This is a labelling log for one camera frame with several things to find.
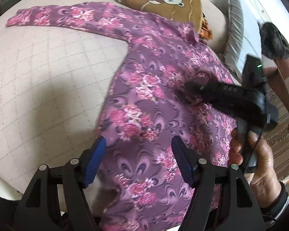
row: blue gripper pad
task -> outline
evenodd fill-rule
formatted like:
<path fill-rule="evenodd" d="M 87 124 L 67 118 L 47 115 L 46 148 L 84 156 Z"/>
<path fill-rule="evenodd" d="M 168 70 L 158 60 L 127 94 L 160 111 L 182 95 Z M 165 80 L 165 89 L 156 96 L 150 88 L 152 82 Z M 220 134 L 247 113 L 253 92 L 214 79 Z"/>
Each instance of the blue gripper pad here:
<path fill-rule="evenodd" d="M 178 164 L 178 167 L 180 169 L 183 180 L 187 184 L 192 185 L 194 183 L 193 166 L 188 159 L 188 153 L 189 151 L 192 151 L 192 150 L 188 149 L 185 146 L 180 136 L 174 136 L 172 138 L 171 149 L 172 149 L 174 158 L 176 159 L 176 163 Z"/>
<path fill-rule="evenodd" d="M 88 187 L 94 180 L 97 170 L 99 169 L 99 165 L 102 162 L 102 159 L 105 155 L 106 151 L 106 139 L 104 137 L 99 137 L 96 139 L 95 143 L 91 147 L 91 149 L 85 150 L 80 159 L 82 159 L 82 163 L 85 165 L 85 170 L 83 171 L 83 185 L 84 187 Z"/>

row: grid pattern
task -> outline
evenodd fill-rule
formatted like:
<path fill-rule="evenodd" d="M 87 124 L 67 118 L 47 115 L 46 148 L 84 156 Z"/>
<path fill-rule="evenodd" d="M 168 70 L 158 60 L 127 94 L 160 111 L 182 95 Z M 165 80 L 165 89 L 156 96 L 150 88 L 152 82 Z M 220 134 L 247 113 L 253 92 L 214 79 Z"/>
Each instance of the grid pattern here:
<path fill-rule="evenodd" d="M 0 17 L 0 176 L 20 192 L 40 164 L 60 166 L 90 148 L 128 46 L 68 28 L 5 23 L 20 8 L 84 1 L 112 0 L 22 0 Z"/>

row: pillow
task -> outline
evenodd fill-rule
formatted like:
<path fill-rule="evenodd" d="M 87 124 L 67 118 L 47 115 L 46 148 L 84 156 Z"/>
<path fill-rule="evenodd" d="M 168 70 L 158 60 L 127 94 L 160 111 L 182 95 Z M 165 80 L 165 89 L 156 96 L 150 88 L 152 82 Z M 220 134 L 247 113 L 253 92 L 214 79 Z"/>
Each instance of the pillow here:
<path fill-rule="evenodd" d="M 200 0 L 202 12 L 213 33 L 213 39 L 207 40 L 208 46 L 217 54 L 224 53 L 228 40 L 228 20 L 209 0 Z"/>
<path fill-rule="evenodd" d="M 242 80 L 246 55 L 261 58 L 261 39 L 257 20 L 244 0 L 227 0 L 229 38 L 223 56 L 225 64 Z"/>

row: black handheld device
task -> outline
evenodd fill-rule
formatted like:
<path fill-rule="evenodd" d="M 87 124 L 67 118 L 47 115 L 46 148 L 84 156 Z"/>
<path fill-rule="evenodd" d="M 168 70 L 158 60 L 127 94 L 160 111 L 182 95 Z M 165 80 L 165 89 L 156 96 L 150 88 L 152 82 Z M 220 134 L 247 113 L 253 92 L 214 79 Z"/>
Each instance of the black handheld device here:
<path fill-rule="evenodd" d="M 244 173 L 255 172 L 257 154 L 255 147 L 247 141 L 248 132 L 253 131 L 261 137 L 263 131 L 275 128 L 278 122 L 276 107 L 267 102 L 268 84 L 261 60 L 247 55 L 242 86 L 223 82 L 208 82 L 206 85 L 187 82 L 185 90 L 190 95 L 200 95 L 203 102 L 237 119 L 244 158 L 240 168 Z"/>

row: orange fabric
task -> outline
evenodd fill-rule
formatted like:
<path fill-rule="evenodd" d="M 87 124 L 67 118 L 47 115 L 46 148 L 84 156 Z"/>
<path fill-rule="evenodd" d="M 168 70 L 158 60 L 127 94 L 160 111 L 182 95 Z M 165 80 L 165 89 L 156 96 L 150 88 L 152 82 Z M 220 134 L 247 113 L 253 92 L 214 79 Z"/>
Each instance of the orange fabric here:
<path fill-rule="evenodd" d="M 210 30 L 209 24 L 204 16 L 202 18 L 202 27 L 199 36 L 206 40 L 210 40 L 213 38 L 212 30 Z"/>

